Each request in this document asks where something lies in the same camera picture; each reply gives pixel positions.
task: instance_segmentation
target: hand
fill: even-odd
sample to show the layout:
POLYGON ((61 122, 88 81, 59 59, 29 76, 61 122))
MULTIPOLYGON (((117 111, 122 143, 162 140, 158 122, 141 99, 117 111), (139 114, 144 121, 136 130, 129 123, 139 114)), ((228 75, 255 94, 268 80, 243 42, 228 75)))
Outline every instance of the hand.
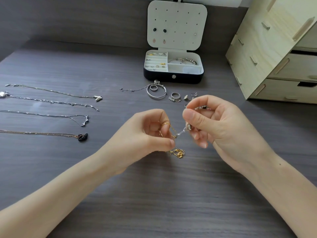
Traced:
POLYGON ((129 165, 154 151, 169 151, 175 147, 169 124, 163 125, 169 122, 162 109, 136 113, 97 153, 115 157, 110 164, 114 173, 120 174, 129 165))
POLYGON ((191 135, 200 147, 206 148, 209 141, 220 157, 242 174, 274 154, 241 110, 221 98, 195 98, 187 105, 183 118, 195 127, 191 135), (193 110, 204 105, 212 110, 193 110))

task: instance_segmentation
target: fingernail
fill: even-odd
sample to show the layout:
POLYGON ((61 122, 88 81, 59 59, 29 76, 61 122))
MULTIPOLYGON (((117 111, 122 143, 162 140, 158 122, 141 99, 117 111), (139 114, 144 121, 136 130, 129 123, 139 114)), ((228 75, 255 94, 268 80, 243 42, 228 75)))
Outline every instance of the fingernail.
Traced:
POLYGON ((174 148, 174 147, 175 147, 175 141, 174 141, 174 140, 172 140, 172 139, 170 139, 170 141, 171 141, 171 145, 172 145, 172 147, 174 148))
POLYGON ((183 118, 185 120, 192 120, 194 117, 195 111, 189 108, 184 109, 183 111, 183 118))
POLYGON ((200 146, 201 148, 207 148, 207 144, 206 144, 206 143, 200 143, 199 146, 200 146))

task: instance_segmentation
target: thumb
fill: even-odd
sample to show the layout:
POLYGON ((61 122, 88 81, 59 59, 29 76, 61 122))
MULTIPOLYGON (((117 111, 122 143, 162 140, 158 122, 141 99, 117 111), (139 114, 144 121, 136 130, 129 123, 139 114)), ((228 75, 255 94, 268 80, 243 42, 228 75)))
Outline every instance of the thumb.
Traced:
POLYGON ((169 138, 162 137, 150 137, 150 147, 152 152, 154 151, 169 151, 175 147, 175 141, 169 138))
POLYGON ((192 109, 186 108, 183 111, 183 118, 195 128, 201 129, 209 134, 215 135, 217 130, 219 130, 219 121, 207 118, 192 109))

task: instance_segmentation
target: silver ring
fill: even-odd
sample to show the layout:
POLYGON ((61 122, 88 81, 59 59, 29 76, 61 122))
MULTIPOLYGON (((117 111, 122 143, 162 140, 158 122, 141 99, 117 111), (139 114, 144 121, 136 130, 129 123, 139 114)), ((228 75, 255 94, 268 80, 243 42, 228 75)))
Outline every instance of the silver ring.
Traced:
POLYGON ((161 99, 161 98, 164 98, 165 95, 167 95, 166 88, 165 88, 163 85, 161 85, 161 84, 155 84, 155 85, 156 85, 156 86, 160 86, 161 88, 164 88, 164 91, 165 91, 164 95, 159 96, 159 97, 155 97, 155 96, 151 95, 151 94, 149 93, 149 87, 150 87, 151 85, 154 85, 154 84, 149 84, 149 85, 147 86, 147 88, 146 88, 146 92, 147 92, 147 94, 148 94, 151 98, 153 98, 153 99, 161 99))
POLYGON ((173 92, 173 93, 171 94, 171 96, 172 96, 172 98, 174 98, 174 99, 180 99, 180 94, 177 93, 177 92, 173 92))
POLYGON ((150 85, 150 89, 152 90, 152 91, 156 91, 157 89, 158 89, 158 87, 155 85, 155 84, 151 84, 150 85))

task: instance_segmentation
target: gray wall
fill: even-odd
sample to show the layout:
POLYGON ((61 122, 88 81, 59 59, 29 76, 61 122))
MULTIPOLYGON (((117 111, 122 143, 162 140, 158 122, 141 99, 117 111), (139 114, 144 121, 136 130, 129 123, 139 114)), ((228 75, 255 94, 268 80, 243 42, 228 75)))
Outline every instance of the gray wall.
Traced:
MULTIPOLYGON (((148 0, 0 0, 0 59, 28 39, 149 48, 148 0)), ((246 7, 208 6, 201 51, 225 54, 246 7)))

